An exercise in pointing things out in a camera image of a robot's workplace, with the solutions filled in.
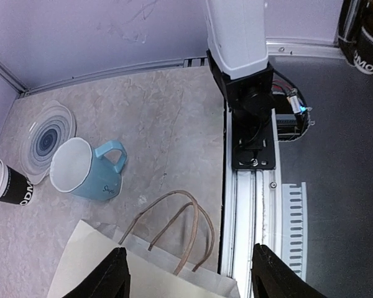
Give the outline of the stack of paper cups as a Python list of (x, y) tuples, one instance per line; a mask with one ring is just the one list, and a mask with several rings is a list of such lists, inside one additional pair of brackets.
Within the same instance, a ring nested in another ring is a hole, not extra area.
[(16, 170), (0, 160), (0, 202), (28, 205), (34, 194), (34, 185)]

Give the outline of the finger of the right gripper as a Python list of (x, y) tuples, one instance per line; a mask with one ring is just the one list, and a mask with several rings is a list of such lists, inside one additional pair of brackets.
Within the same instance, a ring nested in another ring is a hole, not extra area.
[(338, 20), (338, 46), (349, 65), (353, 66), (357, 36), (361, 30), (362, 12), (366, 2), (362, 0), (344, 0)]

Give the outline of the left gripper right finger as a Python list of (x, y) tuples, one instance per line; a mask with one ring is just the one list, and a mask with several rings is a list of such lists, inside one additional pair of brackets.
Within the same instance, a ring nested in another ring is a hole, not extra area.
[(254, 297), (325, 298), (299, 278), (269, 247), (254, 245), (251, 280)]

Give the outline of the grey swirl silicone lid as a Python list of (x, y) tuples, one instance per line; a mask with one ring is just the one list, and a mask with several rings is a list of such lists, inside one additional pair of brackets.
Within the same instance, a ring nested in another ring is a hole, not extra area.
[(39, 184), (50, 171), (56, 150), (76, 135), (76, 120), (66, 106), (50, 101), (27, 129), (20, 149), (20, 165), (28, 180)]

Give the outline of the light blue ceramic mug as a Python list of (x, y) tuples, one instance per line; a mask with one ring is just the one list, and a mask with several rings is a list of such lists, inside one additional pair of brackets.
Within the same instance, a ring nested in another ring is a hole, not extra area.
[(50, 164), (50, 182), (61, 193), (108, 201), (121, 192), (127, 152), (118, 140), (93, 148), (74, 137), (60, 145)]

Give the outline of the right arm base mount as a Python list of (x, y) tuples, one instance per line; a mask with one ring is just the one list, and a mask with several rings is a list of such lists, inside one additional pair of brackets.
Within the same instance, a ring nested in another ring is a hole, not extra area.
[(276, 166), (273, 112), (261, 119), (246, 111), (232, 111), (232, 168), (272, 170)]

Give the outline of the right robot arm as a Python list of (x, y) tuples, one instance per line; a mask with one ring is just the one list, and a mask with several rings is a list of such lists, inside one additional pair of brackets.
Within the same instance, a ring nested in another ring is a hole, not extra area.
[(205, 1), (208, 61), (229, 108), (262, 120), (275, 107), (267, 39), (351, 42), (362, 1)]

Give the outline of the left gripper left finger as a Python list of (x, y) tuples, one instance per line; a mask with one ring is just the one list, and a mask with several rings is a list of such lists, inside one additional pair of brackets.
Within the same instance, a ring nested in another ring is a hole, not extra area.
[(130, 287), (126, 249), (115, 248), (64, 297), (130, 297)]

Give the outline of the right aluminium corner post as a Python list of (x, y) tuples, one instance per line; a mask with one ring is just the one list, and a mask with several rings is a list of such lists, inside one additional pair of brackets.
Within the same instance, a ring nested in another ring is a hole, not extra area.
[(0, 61), (0, 77), (14, 89), (18, 98), (23, 98), (29, 92), (29, 88)]

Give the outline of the beige paper bag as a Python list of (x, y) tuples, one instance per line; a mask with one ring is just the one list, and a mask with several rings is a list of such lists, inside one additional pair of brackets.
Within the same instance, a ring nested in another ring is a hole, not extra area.
[(126, 228), (80, 220), (63, 251), (48, 297), (64, 297), (79, 286), (115, 248), (126, 250), (131, 297), (239, 297), (237, 282), (206, 268), (219, 244), (216, 222), (202, 198), (170, 191), (144, 207), (155, 236), (144, 240)]

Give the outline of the aluminium front rail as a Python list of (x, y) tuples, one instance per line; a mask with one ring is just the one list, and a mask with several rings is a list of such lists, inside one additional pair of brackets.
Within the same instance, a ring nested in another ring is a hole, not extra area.
[(281, 178), (278, 137), (273, 170), (238, 171), (231, 166), (232, 117), (227, 111), (224, 202), (218, 272), (236, 281), (241, 297), (252, 297), (251, 268), (256, 243), (268, 246), (303, 281), (308, 261), (306, 183)]

